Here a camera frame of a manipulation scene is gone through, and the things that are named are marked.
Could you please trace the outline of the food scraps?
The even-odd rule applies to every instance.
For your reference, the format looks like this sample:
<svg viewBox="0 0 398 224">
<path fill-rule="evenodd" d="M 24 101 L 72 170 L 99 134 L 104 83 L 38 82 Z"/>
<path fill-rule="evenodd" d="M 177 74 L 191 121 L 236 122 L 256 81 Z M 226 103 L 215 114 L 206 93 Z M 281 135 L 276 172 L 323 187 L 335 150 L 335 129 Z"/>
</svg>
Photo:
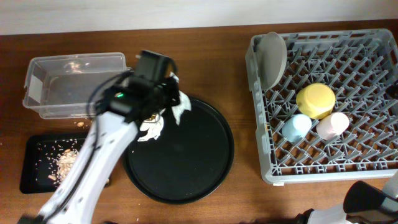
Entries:
<svg viewBox="0 0 398 224">
<path fill-rule="evenodd" d="M 79 152 L 75 149 L 64 150 L 50 163 L 50 174 L 47 178 L 56 184 L 63 182 L 75 163 L 78 154 Z"/>
</svg>

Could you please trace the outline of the grey plate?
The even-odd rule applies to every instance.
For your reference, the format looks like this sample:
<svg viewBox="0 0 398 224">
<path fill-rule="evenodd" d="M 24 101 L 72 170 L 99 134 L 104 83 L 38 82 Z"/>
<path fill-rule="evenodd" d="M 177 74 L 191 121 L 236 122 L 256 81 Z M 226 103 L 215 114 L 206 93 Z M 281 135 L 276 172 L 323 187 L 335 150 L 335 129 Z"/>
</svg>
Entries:
<svg viewBox="0 0 398 224">
<path fill-rule="evenodd" d="M 263 90 L 279 83 L 287 64 L 287 47 L 284 39 L 276 32 L 266 34 L 256 47 L 259 78 Z"/>
</svg>

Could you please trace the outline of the light blue plastic cup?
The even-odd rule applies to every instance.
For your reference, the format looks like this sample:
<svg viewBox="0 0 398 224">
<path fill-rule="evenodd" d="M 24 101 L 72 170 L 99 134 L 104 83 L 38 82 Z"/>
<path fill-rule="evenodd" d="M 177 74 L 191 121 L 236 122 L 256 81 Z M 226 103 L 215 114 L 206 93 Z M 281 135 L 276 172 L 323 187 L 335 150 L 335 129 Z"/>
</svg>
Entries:
<svg viewBox="0 0 398 224">
<path fill-rule="evenodd" d="M 282 127 L 282 136 L 289 142 L 298 142 L 312 127 L 312 120 L 304 114 L 292 116 Z"/>
</svg>

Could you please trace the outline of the pink plastic cup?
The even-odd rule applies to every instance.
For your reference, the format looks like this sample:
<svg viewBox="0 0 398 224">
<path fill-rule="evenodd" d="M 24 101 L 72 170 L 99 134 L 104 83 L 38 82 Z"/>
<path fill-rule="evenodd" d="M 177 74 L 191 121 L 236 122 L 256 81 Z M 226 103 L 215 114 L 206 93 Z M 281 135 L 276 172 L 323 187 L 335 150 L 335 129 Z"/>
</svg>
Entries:
<svg viewBox="0 0 398 224">
<path fill-rule="evenodd" d="M 318 135 L 324 140 L 333 139 L 342 134 L 349 126 L 349 118 L 341 112 L 335 112 L 323 118 L 316 126 Z"/>
</svg>

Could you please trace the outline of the white paper napkin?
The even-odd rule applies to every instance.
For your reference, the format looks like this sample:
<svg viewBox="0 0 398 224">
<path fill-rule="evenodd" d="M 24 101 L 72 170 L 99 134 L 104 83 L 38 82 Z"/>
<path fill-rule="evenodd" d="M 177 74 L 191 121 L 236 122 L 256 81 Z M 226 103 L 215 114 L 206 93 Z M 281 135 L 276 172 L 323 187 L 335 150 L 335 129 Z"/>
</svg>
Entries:
<svg viewBox="0 0 398 224">
<path fill-rule="evenodd" d="M 181 121 L 181 116 L 185 111 L 191 111 L 192 110 L 192 105 L 189 97 L 183 93 L 182 91 L 179 91 L 179 100 L 180 104 L 177 106 L 172 107 L 172 113 L 175 118 L 175 123 L 179 126 L 180 121 Z"/>
</svg>

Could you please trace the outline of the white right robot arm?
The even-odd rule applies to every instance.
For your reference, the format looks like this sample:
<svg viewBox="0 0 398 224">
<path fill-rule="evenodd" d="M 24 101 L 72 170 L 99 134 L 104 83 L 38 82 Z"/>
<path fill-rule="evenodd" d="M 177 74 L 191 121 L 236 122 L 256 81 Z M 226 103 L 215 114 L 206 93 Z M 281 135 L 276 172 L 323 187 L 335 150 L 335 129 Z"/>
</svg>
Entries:
<svg viewBox="0 0 398 224">
<path fill-rule="evenodd" d="M 329 113 L 317 124 L 317 133 L 332 140 L 348 126 L 347 115 Z M 397 172 L 382 190 L 359 180 L 348 190 L 342 205 L 327 210 L 309 209 L 291 223 L 397 223 Z"/>
</svg>

